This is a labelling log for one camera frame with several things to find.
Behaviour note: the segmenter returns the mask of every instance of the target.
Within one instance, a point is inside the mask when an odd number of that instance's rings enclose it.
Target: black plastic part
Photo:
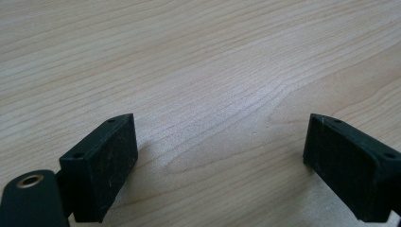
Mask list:
[[[29,172],[7,184],[0,206],[0,226],[69,226],[52,171]]]
[[[401,154],[339,121],[312,114],[304,162],[365,222],[401,211]]]
[[[102,222],[138,159],[135,138],[133,115],[120,115],[62,155],[60,182],[72,188],[62,196],[76,222]]]
[[[61,171],[37,170],[6,186],[0,226],[67,227],[101,222],[138,159],[133,115],[111,118],[61,158]]]

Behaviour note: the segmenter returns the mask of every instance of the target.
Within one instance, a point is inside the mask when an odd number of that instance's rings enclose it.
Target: metal ring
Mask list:
[[[23,178],[21,181],[17,183],[17,187],[19,188],[28,188],[34,186],[41,182],[44,179],[44,175],[42,174],[34,174]]]

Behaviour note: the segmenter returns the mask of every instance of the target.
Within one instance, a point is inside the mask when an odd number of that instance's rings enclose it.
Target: screw hole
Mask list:
[[[17,187],[28,188],[28,187],[38,184],[43,179],[44,179],[44,175],[39,175],[39,174],[27,176],[17,183]]]
[[[386,156],[388,158],[395,158],[395,155],[393,155],[391,153],[384,153],[384,156]]]
[[[73,156],[74,158],[82,158],[83,157],[83,153],[76,153]]]

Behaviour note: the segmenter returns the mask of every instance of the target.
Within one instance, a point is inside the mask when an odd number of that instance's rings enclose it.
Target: light wood surface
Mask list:
[[[401,1],[0,2],[1,188],[125,113],[102,226],[365,226],[304,166],[307,122],[401,150]]]

